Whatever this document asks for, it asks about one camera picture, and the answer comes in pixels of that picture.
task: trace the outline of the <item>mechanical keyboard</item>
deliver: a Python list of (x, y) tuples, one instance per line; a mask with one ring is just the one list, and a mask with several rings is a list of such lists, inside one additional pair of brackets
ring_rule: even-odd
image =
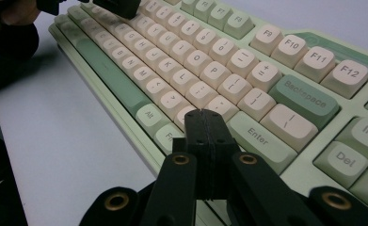
[[(81, 4), (49, 30), (153, 170), (184, 114), (206, 108), (294, 191), (335, 186), (368, 205), (365, 51), (217, 0), (142, 0), (130, 21)], [(197, 209), (197, 225), (230, 224), (224, 201)]]

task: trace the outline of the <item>white table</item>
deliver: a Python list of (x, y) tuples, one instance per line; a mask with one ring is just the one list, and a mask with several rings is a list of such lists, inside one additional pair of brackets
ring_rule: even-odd
[[(286, 29), (310, 28), (368, 51), (368, 0), (225, 0)], [(64, 13), (70, 1), (60, 4)], [(0, 124), (29, 225), (77, 225), (113, 186), (136, 190), (154, 175), (97, 102), (48, 32), (27, 77), (0, 91)]]

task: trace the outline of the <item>cream keycap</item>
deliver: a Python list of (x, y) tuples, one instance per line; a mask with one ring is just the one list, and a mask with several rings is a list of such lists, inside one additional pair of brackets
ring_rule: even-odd
[(233, 73), (219, 86), (218, 92), (237, 105), (251, 89), (252, 86), (246, 79)]
[(200, 74), (200, 79), (207, 83), (213, 89), (218, 89), (219, 85), (231, 75), (224, 65), (217, 61), (211, 62)]
[(266, 24), (257, 31), (250, 46), (267, 56), (271, 56), (272, 51), (281, 40), (283, 40), (283, 34), (280, 29), (272, 24)]
[(209, 109), (220, 114), (224, 122), (230, 120), (239, 111), (239, 108), (237, 108), (237, 106), (235, 106), (232, 102), (221, 95), (216, 96), (205, 107), (205, 109)]
[(295, 35), (288, 35), (275, 48), (271, 57), (289, 68), (294, 68), (307, 51), (306, 41)]
[(237, 106), (255, 121), (260, 121), (276, 104), (268, 93), (254, 88), (240, 100)]
[(275, 105), (260, 124), (297, 152), (300, 152), (318, 133), (315, 125), (281, 104)]
[(346, 59), (340, 62), (321, 85), (350, 99), (368, 80), (368, 68), (356, 61)]
[(295, 65), (295, 71), (319, 83), (334, 66), (334, 54), (325, 48), (314, 46)]
[(203, 81), (195, 83), (186, 93), (186, 99), (197, 108), (204, 108), (218, 93)]
[(263, 61), (254, 67), (246, 80), (253, 87), (268, 92), (281, 78), (282, 74), (275, 65)]

